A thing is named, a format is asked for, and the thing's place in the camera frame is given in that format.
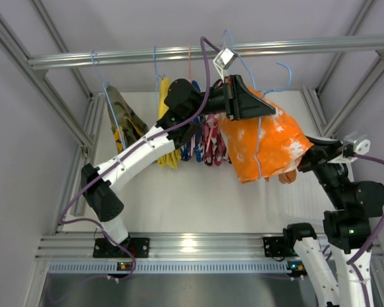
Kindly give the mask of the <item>orange trousers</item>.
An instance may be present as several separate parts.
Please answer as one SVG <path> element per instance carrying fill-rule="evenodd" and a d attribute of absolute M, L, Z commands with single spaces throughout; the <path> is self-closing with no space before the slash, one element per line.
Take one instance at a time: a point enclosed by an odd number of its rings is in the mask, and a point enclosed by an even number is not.
<path fill-rule="evenodd" d="M 250 87 L 256 96 L 260 93 Z M 297 179 L 297 167 L 302 156 L 312 146 L 297 121 L 268 98 L 262 98 L 276 109 L 271 116 L 261 117 L 260 150 L 257 155 L 262 175 L 254 159 L 259 118 L 230 120 L 220 116 L 220 130 L 226 137 L 227 151 L 238 180 L 242 184 L 259 179 L 278 177 L 282 184 Z"/>

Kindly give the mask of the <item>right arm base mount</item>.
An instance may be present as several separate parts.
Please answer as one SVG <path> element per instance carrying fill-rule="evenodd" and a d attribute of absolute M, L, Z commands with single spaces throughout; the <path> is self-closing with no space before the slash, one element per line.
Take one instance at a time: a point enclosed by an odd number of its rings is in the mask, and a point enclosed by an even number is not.
<path fill-rule="evenodd" d="M 292 255 L 291 248 L 283 237 L 263 237 L 262 241 L 265 257 L 281 259 Z"/>

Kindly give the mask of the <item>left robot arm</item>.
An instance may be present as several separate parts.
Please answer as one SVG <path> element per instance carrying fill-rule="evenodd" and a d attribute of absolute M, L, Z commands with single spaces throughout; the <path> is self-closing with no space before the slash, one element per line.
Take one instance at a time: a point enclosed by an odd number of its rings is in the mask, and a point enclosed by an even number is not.
<path fill-rule="evenodd" d="M 231 120 L 247 120 L 276 113 L 250 92 L 240 75 L 230 75 L 221 87 L 210 86 L 205 92 L 177 79 L 169 86 L 164 103 L 168 110 L 144 136 L 110 160 L 97 166 L 87 164 L 81 170 L 83 196 L 114 246 L 127 246 L 130 241 L 124 204 L 117 192 L 158 158 L 187 143 L 199 130 L 196 117 L 224 113 Z"/>

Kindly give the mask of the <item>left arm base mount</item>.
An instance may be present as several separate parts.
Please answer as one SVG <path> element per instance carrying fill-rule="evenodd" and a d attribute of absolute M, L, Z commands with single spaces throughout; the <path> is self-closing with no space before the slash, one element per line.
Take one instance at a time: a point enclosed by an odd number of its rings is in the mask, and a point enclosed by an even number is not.
<path fill-rule="evenodd" d="M 148 258 L 150 239 L 146 237 L 129 238 L 121 243 L 121 245 L 130 252 L 135 258 Z M 119 247 L 110 243 L 107 238 L 98 238 L 95 240 L 93 249 L 94 258 L 130 258 L 130 256 L 122 251 Z"/>

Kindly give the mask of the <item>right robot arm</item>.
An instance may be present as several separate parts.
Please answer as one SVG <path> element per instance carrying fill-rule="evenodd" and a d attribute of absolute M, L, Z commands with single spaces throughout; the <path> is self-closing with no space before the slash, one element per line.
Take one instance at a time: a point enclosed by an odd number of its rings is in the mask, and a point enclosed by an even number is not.
<path fill-rule="evenodd" d="M 356 134 L 343 141 L 309 141 L 312 147 L 302 156 L 298 171 L 313 172 L 334 207 L 324 212 L 323 228 L 336 270 L 331 270 L 311 224 L 288 225 L 283 230 L 285 242 L 305 266 L 319 306 L 373 306 L 369 220 L 383 214 L 384 185 L 352 182 L 348 171 L 349 163 L 368 153 L 371 142 Z"/>

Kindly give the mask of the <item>blue wire hanger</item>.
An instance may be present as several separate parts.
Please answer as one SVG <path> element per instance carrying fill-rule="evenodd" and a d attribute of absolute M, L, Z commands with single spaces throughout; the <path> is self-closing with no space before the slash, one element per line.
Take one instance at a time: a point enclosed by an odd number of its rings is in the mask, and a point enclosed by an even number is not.
<path fill-rule="evenodd" d="M 236 53 L 237 58 L 240 60 L 242 66 L 247 71 L 248 75 L 250 76 L 250 79 L 251 79 L 251 82 L 252 82 L 252 86 L 253 86 L 253 89 L 255 90 L 255 93 L 260 93 L 261 94 L 261 96 L 260 96 L 261 98 L 265 98 L 266 95 L 268 95 L 270 93 L 283 92 L 283 91 L 286 91 L 286 90 L 289 89 L 289 87 L 290 87 L 290 85 L 292 83 L 292 70 L 291 70 L 289 65 L 286 65 L 285 63 L 277 62 L 277 65 L 279 65 L 281 67 L 284 67 L 286 69 L 287 73 L 288 73 L 288 80 L 287 80 L 287 82 L 286 82 L 284 87 L 282 87 L 282 88 L 270 88 L 268 90 L 258 90 L 256 82 L 255 82 L 255 78 L 254 78 L 254 75 L 253 75 L 252 71 L 250 70 L 249 66 L 246 64 L 246 62 L 243 59 L 242 55 L 240 55 L 240 53 L 235 51 L 235 48 L 234 48 L 234 46 L 235 46 L 234 38 L 233 38 L 232 32 L 229 29 L 225 29 L 224 32 L 223 32 L 223 46 L 224 47 L 230 47 L 231 50 Z M 258 127 L 257 127 L 257 143 L 256 143 L 256 150 L 255 150 L 255 153 L 254 153 L 254 159 L 255 159 L 255 162 L 257 163 L 258 169 L 259 169 L 259 175 L 262 175 L 261 164 L 260 164 L 260 161 L 259 161 L 259 159 L 257 157 L 257 155 L 259 153 L 259 150 L 260 150 L 261 123 L 262 123 L 262 121 L 259 118 L 259 120 L 258 120 Z"/>

